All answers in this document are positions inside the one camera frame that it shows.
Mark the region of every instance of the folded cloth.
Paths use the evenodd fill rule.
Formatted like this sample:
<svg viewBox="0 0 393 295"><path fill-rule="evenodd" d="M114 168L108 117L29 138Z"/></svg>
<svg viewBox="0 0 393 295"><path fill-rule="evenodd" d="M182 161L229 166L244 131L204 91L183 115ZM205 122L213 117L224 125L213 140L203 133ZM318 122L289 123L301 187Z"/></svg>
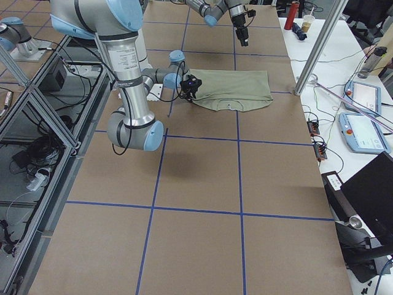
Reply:
<svg viewBox="0 0 393 295"><path fill-rule="evenodd" d="M191 69L202 85L193 102L213 111L241 112L260 109L273 101L266 71L216 71Z"/></svg>

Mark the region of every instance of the black chair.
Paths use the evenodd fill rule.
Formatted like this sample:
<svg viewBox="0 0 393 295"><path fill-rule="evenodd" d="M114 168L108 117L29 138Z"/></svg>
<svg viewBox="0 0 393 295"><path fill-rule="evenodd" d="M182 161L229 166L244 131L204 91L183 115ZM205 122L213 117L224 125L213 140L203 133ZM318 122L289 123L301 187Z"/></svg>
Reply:
<svg viewBox="0 0 393 295"><path fill-rule="evenodd" d="M343 13L348 15L347 23L355 22L351 27L352 33L369 45L373 44L373 38L380 35L381 28L388 12L393 5L393 0L349 0ZM359 29L359 22L366 26L366 29Z"/></svg>

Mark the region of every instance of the cup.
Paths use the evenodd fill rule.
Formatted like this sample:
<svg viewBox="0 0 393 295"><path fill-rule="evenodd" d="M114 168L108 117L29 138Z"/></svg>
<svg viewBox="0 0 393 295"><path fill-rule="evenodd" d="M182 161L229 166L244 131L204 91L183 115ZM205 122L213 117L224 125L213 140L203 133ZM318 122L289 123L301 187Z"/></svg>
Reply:
<svg viewBox="0 0 393 295"><path fill-rule="evenodd" d="M302 31L307 33L313 21L315 21L315 17L311 14L306 14L303 17Z"/></svg>

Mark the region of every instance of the computer monitor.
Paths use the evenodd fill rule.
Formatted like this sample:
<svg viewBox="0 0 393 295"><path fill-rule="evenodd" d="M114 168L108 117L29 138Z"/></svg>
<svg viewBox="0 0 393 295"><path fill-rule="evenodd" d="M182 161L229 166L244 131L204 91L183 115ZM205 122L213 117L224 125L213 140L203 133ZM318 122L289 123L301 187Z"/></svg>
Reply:
<svg viewBox="0 0 393 295"><path fill-rule="evenodd" d="M393 158L380 153L341 190L379 242L393 244Z"/></svg>

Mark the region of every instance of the device screen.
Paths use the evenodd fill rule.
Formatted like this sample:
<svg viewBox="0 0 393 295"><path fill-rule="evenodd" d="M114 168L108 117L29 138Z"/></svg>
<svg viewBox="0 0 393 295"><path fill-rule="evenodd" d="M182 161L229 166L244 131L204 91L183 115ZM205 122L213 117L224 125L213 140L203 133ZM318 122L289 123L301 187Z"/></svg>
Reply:
<svg viewBox="0 0 393 295"><path fill-rule="evenodd" d="M377 88L359 83L354 83L353 100L361 104L362 106L371 109L372 111L376 111Z"/></svg>
<svg viewBox="0 0 393 295"><path fill-rule="evenodd" d="M360 148L384 150L378 132L369 118L358 115L348 115L347 117Z"/></svg>

